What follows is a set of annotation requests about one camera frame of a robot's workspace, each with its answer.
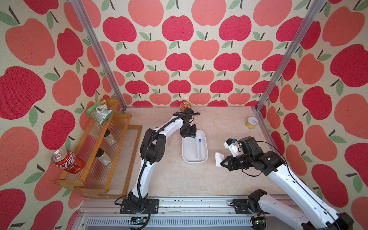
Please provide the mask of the white wipe cloth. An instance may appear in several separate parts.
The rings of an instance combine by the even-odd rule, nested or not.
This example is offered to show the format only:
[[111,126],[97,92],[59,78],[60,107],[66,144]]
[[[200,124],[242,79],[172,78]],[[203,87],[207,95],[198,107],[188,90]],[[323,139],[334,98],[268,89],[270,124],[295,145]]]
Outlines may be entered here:
[[216,161],[216,166],[217,167],[221,167],[221,162],[224,160],[224,155],[219,153],[219,152],[216,152],[215,153],[215,161]]

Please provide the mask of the white rectangular tray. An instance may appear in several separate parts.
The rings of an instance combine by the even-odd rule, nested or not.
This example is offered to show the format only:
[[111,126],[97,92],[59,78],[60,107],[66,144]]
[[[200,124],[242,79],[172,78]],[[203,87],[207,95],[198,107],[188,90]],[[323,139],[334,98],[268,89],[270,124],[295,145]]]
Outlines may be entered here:
[[192,165],[201,164],[208,160],[207,140],[202,130],[197,130],[194,138],[182,138],[182,157],[187,164]]

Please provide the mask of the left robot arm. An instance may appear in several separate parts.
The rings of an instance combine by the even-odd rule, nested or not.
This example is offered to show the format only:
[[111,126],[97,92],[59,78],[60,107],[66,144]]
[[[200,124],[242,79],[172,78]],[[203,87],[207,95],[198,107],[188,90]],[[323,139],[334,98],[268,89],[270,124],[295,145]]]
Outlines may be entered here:
[[136,185],[129,192],[128,206],[134,212],[142,213],[148,210],[146,201],[149,193],[150,179],[156,164],[163,158],[166,147],[166,140],[177,130],[183,138],[196,137],[196,125],[193,119],[199,116],[199,112],[194,112],[191,108],[186,108],[184,112],[175,112],[171,119],[164,125],[156,129],[147,129],[140,147],[140,173]]

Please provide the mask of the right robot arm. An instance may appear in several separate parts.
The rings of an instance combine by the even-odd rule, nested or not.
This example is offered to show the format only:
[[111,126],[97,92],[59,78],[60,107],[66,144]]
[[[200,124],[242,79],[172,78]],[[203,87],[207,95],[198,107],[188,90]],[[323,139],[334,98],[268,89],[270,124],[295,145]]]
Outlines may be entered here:
[[353,219],[347,213],[339,213],[315,195],[287,166],[275,152],[241,154],[224,157],[216,153],[216,165],[229,171],[247,170],[251,167],[277,183],[301,208],[298,211],[274,199],[266,191],[252,192],[247,201],[233,201],[239,208],[246,208],[253,214],[269,213],[296,230],[351,230]]

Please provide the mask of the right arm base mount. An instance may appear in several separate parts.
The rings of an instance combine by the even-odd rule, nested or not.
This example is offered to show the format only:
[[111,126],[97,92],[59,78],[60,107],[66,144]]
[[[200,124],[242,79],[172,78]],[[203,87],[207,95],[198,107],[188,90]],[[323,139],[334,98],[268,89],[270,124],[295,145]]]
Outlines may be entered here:
[[234,208],[236,214],[263,215],[264,212],[259,205],[259,198],[233,199],[229,206]]

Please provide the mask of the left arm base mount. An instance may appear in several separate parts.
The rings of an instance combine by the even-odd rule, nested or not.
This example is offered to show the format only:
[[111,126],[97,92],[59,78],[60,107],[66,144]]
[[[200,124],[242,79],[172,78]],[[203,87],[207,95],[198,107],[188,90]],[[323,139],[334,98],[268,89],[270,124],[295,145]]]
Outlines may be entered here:
[[148,214],[150,209],[151,214],[158,214],[159,200],[146,199],[146,205],[141,200],[124,199],[120,208],[120,214]]

